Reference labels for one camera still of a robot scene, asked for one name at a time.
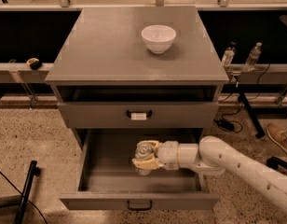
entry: drawer handle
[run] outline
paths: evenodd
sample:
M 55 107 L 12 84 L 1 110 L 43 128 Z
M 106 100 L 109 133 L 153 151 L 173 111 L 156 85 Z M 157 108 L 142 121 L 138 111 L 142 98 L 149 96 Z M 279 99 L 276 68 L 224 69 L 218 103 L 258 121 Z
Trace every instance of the drawer handle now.
M 140 212 L 140 211 L 149 211 L 152 209 L 152 205 L 153 205 L 153 202 L 150 201 L 150 205 L 148 207 L 145 207 L 145 208 L 132 208 L 130 207 L 130 201 L 127 201 L 127 208 L 128 210 L 130 211 L 137 211 L 137 212 Z
M 147 118 L 151 118 L 152 110 L 149 110 L 147 112 L 130 112 L 129 110 L 127 110 L 126 115 L 132 120 L 146 120 Z

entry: brown shoe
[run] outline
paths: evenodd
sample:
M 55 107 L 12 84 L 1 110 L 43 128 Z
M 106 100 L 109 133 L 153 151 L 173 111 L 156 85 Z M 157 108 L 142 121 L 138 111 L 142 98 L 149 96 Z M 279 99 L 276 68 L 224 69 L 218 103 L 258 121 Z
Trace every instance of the brown shoe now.
M 280 129 L 275 124 L 268 124 L 266 127 L 267 135 L 270 139 L 287 153 L 287 137 L 286 131 Z

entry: cabinet top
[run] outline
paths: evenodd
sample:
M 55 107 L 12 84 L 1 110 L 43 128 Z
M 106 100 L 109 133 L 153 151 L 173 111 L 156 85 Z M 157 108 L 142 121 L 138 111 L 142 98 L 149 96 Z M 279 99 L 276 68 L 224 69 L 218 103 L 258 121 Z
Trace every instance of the cabinet top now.
M 146 26 L 163 24 L 177 36 L 153 54 Z M 67 37 L 46 82 L 225 83 L 226 72 L 195 7 L 87 7 Z

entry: terrazzo floor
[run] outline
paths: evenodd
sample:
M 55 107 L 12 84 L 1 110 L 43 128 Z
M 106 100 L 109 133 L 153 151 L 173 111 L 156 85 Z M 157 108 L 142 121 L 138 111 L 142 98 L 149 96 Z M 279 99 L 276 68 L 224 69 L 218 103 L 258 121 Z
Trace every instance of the terrazzo floor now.
M 223 107 L 217 118 L 225 112 Z M 240 133 L 226 133 L 213 124 L 205 135 L 216 135 L 241 153 L 262 163 L 271 156 L 287 161 L 287 155 L 267 136 L 255 138 L 256 130 L 242 109 L 231 117 L 243 125 Z M 265 128 L 269 122 L 287 127 L 287 119 L 260 119 Z M 50 224 L 88 223 L 287 223 L 287 216 L 261 194 L 226 171 L 206 177 L 210 193 L 220 195 L 212 210 L 194 211 L 68 211 L 59 200 L 61 193 L 75 193 L 76 169 L 81 150 L 71 130 L 54 108 L 0 108 L 0 170 L 22 189 L 31 160 L 38 161 L 41 175 L 34 178 L 30 200 L 42 211 Z M 279 169 L 287 175 L 285 169 Z M 0 176 L 0 197 L 17 192 Z M 17 207 L 0 208 L 0 223 L 13 223 Z M 30 205 L 23 223 L 45 223 Z

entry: white bowl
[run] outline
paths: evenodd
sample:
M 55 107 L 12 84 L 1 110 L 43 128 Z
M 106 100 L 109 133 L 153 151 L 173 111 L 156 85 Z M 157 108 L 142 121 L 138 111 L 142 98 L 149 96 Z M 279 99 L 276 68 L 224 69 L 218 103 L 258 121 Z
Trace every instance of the white bowl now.
M 155 54 L 169 49 L 176 37 L 176 32 L 169 26 L 153 25 L 142 30 L 143 42 Z

